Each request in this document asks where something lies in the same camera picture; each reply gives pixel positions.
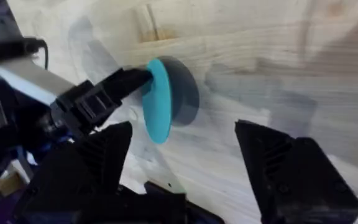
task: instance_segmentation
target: cyan disc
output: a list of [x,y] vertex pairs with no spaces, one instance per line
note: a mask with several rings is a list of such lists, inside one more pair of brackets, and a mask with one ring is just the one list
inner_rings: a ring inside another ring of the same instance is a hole
[[168,72],[159,59],[147,65],[153,80],[142,86],[142,106],[147,132],[154,143],[167,140],[172,122],[172,93]]

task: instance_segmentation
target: wooden surface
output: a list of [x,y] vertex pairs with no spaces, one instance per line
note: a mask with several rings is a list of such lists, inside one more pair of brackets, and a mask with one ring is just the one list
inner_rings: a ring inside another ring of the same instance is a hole
[[152,180],[227,223],[260,223],[234,134],[247,119],[315,138],[358,195],[358,1],[9,3],[22,33],[48,42],[50,70],[71,82],[163,55],[189,68],[197,88],[180,82],[190,93],[179,112],[188,120],[165,144],[150,142],[138,95],[111,117],[134,126],[123,184],[141,192]]

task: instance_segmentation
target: screw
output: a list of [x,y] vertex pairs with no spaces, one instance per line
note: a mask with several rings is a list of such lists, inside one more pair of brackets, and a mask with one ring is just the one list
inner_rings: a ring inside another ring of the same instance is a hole
[[334,187],[335,187],[335,190],[337,190],[339,192],[345,192],[347,190],[346,185],[344,185],[342,182],[336,182]]
[[290,192],[290,188],[285,184],[278,185],[278,191],[282,194],[287,194]]

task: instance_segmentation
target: wire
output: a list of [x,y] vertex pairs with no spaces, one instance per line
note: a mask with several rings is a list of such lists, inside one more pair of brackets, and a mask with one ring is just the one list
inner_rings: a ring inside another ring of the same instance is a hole
[[40,47],[44,48],[44,52],[45,52],[45,69],[48,70],[48,66],[49,66],[49,52],[48,52],[48,44],[46,43],[46,41],[44,40],[39,40],[40,43]]

